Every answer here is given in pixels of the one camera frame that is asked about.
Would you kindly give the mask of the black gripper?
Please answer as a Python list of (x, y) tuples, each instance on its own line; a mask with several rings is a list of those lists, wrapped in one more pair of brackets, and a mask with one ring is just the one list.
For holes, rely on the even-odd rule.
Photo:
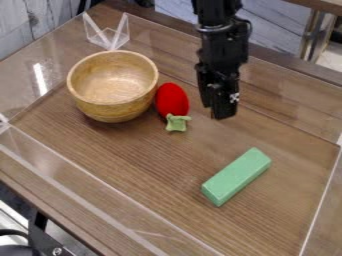
[(216, 119), (237, 114), (240, 103), (240, 71), (249, 61), (252, 22), (241, 17), (201, 17), (198, 64), (196, 65), (201, 99), (212, 106)]

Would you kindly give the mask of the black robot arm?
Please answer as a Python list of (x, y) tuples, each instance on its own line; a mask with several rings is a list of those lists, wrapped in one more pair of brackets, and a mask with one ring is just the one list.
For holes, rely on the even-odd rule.
[(192, 0), (201, 48), (196, 65), (204, 106), (221, 120), (237, 114), (241, 66), (249, 60), (253, 24), (237, 16), (242, 0)]

